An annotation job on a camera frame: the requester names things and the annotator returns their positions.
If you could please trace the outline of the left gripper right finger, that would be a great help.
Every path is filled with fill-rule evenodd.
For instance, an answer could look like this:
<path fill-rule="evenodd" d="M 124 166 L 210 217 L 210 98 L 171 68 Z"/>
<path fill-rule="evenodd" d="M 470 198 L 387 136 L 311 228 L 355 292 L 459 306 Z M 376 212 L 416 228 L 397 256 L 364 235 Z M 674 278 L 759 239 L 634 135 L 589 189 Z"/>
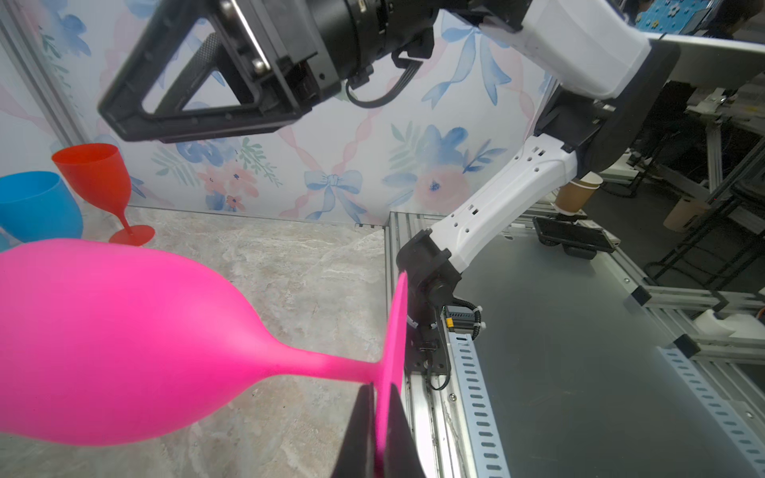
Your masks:
<path fill-rule="evenodd" d="M 382 454 L 382 477 L 426 477 L 404 413 L 400 393 L 395 386 L 390 388 L 388 401 L 388 425 L 386 426 L 386 448 Z"/>

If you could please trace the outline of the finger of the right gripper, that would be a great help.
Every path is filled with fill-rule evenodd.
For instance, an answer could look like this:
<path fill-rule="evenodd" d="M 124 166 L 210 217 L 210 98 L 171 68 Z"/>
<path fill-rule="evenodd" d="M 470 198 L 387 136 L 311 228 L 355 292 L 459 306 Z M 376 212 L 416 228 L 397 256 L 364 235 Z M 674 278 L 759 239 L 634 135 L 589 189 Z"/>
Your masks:
<path fill-rule="evenodd" d="M 98 111 L 125 141 L 184 143 L 274 133 L 299 119 L 299 104 L 278 69 L 260 1 L 161 1 Z M 198 20 L 212 27 L 199 49 L 147 111 L 143 102 Z M 187 106 L 213 72 L 231 89 L 233 106 Z"/>

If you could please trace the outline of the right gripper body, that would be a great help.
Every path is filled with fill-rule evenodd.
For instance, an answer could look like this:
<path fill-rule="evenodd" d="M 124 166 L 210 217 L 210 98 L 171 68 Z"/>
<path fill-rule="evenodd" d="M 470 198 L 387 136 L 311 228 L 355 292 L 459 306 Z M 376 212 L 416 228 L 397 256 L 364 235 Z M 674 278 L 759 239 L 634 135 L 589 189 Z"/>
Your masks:
<path fill-rule="evenodd" d="M 363 109 L 392 103 L 434 50 L 437 1 L 217 1 L 214 28 L 254 117 L 302 117 L 344 91 Z M 374 62 L 402 72 L 382 97 L 360 100 Z"/>

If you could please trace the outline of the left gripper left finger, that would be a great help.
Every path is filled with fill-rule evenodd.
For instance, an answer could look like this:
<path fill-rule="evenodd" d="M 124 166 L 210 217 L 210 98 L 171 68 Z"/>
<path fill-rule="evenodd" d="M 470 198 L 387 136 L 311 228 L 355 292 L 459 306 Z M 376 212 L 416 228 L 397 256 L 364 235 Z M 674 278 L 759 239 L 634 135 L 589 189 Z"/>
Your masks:
<path fill-rule="evenodd" d="M 375 476 L 375 390 L 364 384 L 357 394 L 332 478 Z"/>

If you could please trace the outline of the red wine glass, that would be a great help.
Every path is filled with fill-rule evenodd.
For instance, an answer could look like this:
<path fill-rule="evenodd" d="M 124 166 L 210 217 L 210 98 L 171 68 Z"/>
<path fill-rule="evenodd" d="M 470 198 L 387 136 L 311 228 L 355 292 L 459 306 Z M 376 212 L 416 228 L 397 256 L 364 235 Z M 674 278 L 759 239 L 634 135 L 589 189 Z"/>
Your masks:
<path fill-rule="evenodd" d="M 153 227 L 131 226 L 127 221 L 126 209 L 133 189 L 117 147 L 107 143 L 75 145 L 54 153 L 52 161 L 79 197 L 119 219 L 123 228 L 112 235 L 109 243 L 143 246 L 155 237 Z"/>

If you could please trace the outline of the blue wine glass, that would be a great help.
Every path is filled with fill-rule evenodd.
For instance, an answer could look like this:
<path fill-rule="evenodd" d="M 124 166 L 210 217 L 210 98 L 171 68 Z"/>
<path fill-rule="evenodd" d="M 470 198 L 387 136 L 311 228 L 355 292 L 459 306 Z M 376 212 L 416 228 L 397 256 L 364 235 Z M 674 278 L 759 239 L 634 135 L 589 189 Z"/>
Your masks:
<path fill-rule="evenodd" d="M 22 243 L 81 239 L 83 216 L 62 177 L 26 171 L 1 177 L 1 228 Z"/>

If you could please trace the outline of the pink wine glass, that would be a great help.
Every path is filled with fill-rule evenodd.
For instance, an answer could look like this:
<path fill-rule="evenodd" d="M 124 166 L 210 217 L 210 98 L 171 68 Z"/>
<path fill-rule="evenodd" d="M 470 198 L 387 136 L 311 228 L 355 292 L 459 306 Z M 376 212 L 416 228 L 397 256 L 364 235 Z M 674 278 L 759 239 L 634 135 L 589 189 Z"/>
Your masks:
<path fill-rule="evenodd" d="M 165 251 L 79 239 L 1 256 L 1 429 L 85 446 L 190 426 L 261 380 L 308 376 L 372 386 L 367 438 L 382 468 L 402 387 L 408 276 L 378 362 L 289 347 L 224 277 Z"/>

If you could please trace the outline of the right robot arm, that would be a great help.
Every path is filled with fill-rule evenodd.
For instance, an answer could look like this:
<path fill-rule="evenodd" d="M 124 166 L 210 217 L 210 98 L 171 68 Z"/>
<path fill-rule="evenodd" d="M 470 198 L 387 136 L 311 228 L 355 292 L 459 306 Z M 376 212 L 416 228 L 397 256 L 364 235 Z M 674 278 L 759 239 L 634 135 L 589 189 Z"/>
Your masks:
<path fill-rule="evenodd" d="M 400 247 L 408 274 L 408 372 L 447 374 L 441 311 L 477 254 L 536 201 L 610 167 L 636 137 L 681 55 L 609 1 L 163 1 L 99 111 L 125 141 L 273 133 L 376 60 L 404 72 L 434 51 L 440 11 L 504 43 L 559 83 L 516 157 Z"/>

